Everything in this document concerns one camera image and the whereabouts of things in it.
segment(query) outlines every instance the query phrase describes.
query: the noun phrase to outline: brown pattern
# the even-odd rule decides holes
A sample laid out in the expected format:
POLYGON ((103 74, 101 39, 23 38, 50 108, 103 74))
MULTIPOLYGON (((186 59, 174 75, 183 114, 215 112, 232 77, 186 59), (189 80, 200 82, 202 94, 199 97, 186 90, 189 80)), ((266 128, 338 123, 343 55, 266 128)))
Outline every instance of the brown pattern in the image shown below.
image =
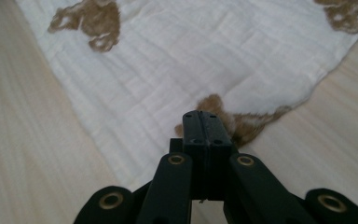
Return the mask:
POLYGON ((327 20, 336 31, 358 34, 358 0, 314 0, 324 5, 327 20))
MULTIPOLYGON (((236 147, 242 147, 254 140, 264 127, 291 110, 290 106, 279 107, 274 114, 231 114, 224 110, 222 99, 212 94, 201 100, 196 110, 208 111, 218 116, 236 147)), ((178 136, 183 136, 182 124, 175 127, 178 136)))
POLYGON ((50 33, 63 29, 81 30, 90 37, 89 46, 100 52, 118 43, 120 18, 113 0, 83 0, 72 7, 58 8, 48 28, 50 33))

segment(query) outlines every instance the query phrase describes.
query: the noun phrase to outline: light wood floor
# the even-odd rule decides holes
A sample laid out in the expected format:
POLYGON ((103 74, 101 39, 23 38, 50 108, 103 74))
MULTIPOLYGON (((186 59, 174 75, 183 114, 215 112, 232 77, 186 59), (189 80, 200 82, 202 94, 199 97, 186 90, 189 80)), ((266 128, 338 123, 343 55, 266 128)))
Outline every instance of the light wood floor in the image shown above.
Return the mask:
MULTIPOLYGON (((268 127, 249 150, 271 170, 284 170, 290 167, 274 153, 290 147, 320 150, 342 172, 351 172, 345 160, 358 163, 358 43, 308 102, 268 127)), ((277 177, 303 194, 296 182, 306 177, 298 174, 277 177)), ((71 223, 92 193, 115 183, 17 5, 0 0, 0 223, 71 223)), ((221 223, 216 209, 205 205, 194 220, 221 223)))

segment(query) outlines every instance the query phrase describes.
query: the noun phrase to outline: white blanket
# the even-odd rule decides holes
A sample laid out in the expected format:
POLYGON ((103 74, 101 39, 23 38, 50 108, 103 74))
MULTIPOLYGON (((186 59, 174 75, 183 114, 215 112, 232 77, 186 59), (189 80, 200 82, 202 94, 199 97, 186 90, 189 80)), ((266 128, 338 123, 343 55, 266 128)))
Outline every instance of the white blanket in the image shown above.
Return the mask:
POLYGON ((199 100, 218 94, 232 113, 296 107, 358 39, 356 12, 339 29, 324 10, 348 1, 117 0, 118 43, 101 53, 81 31, 48 33, 57 8, 77 0, 17 2, 118 184, 132 190, 152 178, 199 100))

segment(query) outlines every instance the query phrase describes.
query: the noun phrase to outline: quilted blanket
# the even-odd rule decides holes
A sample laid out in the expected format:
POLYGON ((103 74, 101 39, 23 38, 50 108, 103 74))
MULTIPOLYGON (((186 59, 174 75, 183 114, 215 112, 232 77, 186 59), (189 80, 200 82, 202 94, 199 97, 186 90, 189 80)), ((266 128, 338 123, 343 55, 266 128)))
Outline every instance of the quilted blanket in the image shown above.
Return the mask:
POLYGON ((238 147, 358 39, 358 0, 16 0, 119 185, 149 181, 190 110, 238 147))

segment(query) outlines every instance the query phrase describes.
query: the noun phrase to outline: black bracket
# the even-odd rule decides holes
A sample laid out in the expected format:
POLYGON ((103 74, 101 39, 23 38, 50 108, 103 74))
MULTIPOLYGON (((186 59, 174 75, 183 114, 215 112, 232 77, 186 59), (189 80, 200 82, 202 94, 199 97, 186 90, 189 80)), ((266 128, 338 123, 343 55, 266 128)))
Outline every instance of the black bracket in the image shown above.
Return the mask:
POLYGON ((171 139, 152 181, 134 192, 97 191, 75 224, 190 223, 192 200, 223 201, 233 224, 358 224, 358 206, 342 194, 291 194, 260 159, 238 152, 216 115, 191 111, 183 126, 183 139, 171 139))

